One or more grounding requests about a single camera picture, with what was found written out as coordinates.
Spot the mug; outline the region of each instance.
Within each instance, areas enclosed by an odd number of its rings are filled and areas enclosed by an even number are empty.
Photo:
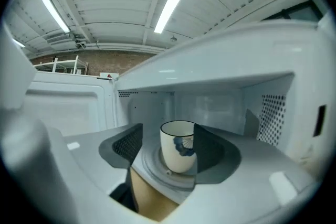
[[[176,173],[188,171],[196,160],[194,125],[190,121],[166,122],[160,127],[161,149],[167,167]]]

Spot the metal shelf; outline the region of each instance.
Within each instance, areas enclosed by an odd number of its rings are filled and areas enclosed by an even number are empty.
[[[65,69],[68,68],[73,69],[73,74],[76,74],[78,68],[85,68],[84,74],[87,73],[88,63],[84,63],[78,59],[78,55],[76,56],[75,60],[65,60],[65,61],[58,61],[58,58],[55,58],[54,62],[47,62],[47,63],[40,63],[38,65],[34,65],[34,67],[38,71],[51,71],[56,72],[58,69]]]

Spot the white panel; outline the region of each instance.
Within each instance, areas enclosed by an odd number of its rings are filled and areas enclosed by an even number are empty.
[[[100,42],[134,43],[140,44],[143,35],[143,26],[118,23],[88,24],[91,32]]]
[[[29,62],[21,48],[12,41],[7,28],[0,28],[0,108],[5,110],[19,109],[25,93],[34,78],[36,69]]]
[[[5,16],[5,21],[10,28],[15,39],[27,43],[27,41],[38,37],[37,33],[32,31],[25,22],[13,11],[9,10]]]
[[[282,206],[285,206],[298,196],[297,190],[283,172],[271,174],[269,181]]]
[[[75,4],[80,13],[100,9],[116,10],[119,7],[123,9],[130,7],[129,10],[135,11],[147,11],[150,6],[147,0],[77,0]]]
[[[95,9],[81,12],[81,15],[83,19],[85,19],[87,22],[90,22],[90,24],[115,22],[138,24],[143,27],[143,22],[146,20],[147,12],[138,11],[136,9],[123,9],[118,6],[110,6],[109,8],[96,6]]]
[[[175,120],[192,121],[243,134],[245,108],[241,90],[187,94],[175,92]]]
[[[27,50],[26,48],[22,48],[22,51],[28,58],[34,55],[31,51]]]
[[[79,148],[80,144],[78,144],[77,142],[73,142],[73,143],[67,144],[67,146],[68,146],[68,149],[72,151],[72,150]]]
[[[77,49],[76,43],[74,41],[61,42],[58,44],[52,44],[50,47],[54,50],[69,50]]]
[[[115,127],[111,85],[91,76],[38,72],[23,111],[64,136],[103,131]]]
[[[120,77],[118,89],[193,83],[185,90],[198,91],[205,82],[216,89],[216,86],[223,87],[221,81],[234,88],[278,78],[300,67],[298,60],[304,60],[301,55],[309,53],[302,48],[303,44],[306,46],[310,41],[310,46],[317,45],[312,43],[313,38],[320,38],[315,28],[314,23],[275,21],[236,26],[198,37],[145,61],[136,70],[127,71]],[[284,39],[284,32],[296,42]],[[270,46],[277,43],[289,47],[282,50],[282,45]]]
[[[325,32],[326,35],[334,39],[336,36],[336,25],[334,21],[334,13],[329,10],[324,17],[319,21],[319,28]]]
[[[142,123],[145,132],[155,132],[174,117],[174,97],[169,92],[119,91],[117,97],[117,126]]]

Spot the ventilation holes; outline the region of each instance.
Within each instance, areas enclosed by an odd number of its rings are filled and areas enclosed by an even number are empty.
[[[262,113],[257,140],[277,146],[282,134],[286,106],[284,95],[265,94],[262,96]]]
[[[131,94],[137,94],[138,92],[119,92],[119,97],[130,97]]]
[[[112,144],[115,153],[133,163],[142,145],[142,132],[135,130]]]

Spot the black plastic piece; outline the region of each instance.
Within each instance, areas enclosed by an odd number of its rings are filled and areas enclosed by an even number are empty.
[[[319,136],[322,132],[326,108],[327,108],[326,105],[322,105],[319,107],[319,114],[317,116],[316,127],[313,137]]]
[[[126,206],[128,209],[138,213],[139,206],[134,195],[131,173],[128,169],[126,182],[120,184],[111,194],[110,197],[118,203]]]
[[[231,142],[220,137],[226,131],[194,125],[194,151],[197,155],[196,184],[219,184],[239,167],[241,155]]]
[[[272,20],[277,19],[278,17],[283,17],[284,19],[290,19],[290,13],[295,12],[297,10],[301,10],[303,8],[310,7],[312,11],[315,13],[318,20],[322,19],[323,15],[317,5],[314,3],[313,0],[308,0],[307,2],[295,5],[291,8],[283,9],[281,12],[273,14],[270,17],[267,17],[264,20]]]
[[[114,168],[128,169],[142,146],[142,124],[110,137],[99,146],[100,156]]]

